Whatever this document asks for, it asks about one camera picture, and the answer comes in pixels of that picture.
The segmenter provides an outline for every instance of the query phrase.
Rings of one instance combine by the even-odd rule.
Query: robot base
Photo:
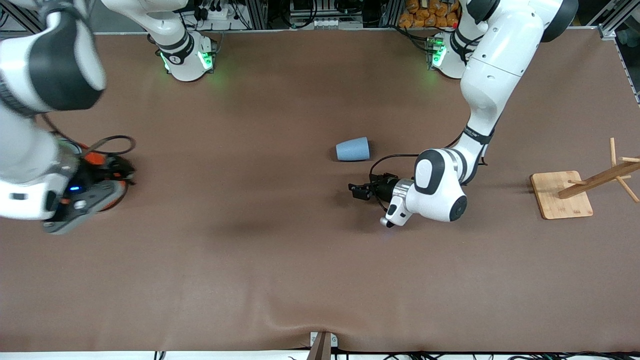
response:
[[[447,50],[442,55],[442,62],[439,65],[433,64],[434,69],[438,69],[442,74],[453,79],[461,79],[462,74],[465,72],[465,63],[462,62],[460,56],[451,49],[452,33],[440,33],[437,34],[437,38],[442,38],[443,43],[446,44]]]
[[[217,44],[196,31],[190,31],[193,37],[193,51],[185,59],[184,63],[176,65],[164,60],[164,67],[168,74],[180,81],[194,81],[200,79],[206,73],[213,72],[216,60]]]

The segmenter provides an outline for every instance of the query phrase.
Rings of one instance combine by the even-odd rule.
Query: black end effector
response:
[[[399,178],[394,174],[385,172],[382,175],[369,175],[369,183],[363,185],[349,184],[349,190],[354,198],[369,200],[377,195],[382,201],[390,202],[394,187]]]

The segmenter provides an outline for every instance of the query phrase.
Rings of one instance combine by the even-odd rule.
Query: wooden base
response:
[[[542,217],[547,220],[558,218],[580,218],[593,215],[587,193],[583,192],[568,199],[560,199],[558,192],[571,186],[569,180],[581,181],[577,171],[543,172],[531,176],[531,184],[538,198]]]

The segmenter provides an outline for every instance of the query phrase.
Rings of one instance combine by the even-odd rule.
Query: brown tabletop surface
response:
[[[194,83],[143,36],[97,43],[104,97],[52,117],[86,143],[135,137],[138,184],[67,236],[0,220],[1,350],[295,348],[319,329],[361,351],[640,349],[640,208],[607,184],[589,192],[594,216],[543,220],[529,185],[608,168],[610,136],[638,153],[640,110],[597,31],[540,45],[459,221],[393,229],[347,189],[372,162],[330,149],[442,147],[469,114],[459,81],[400,34],[228,35]]]

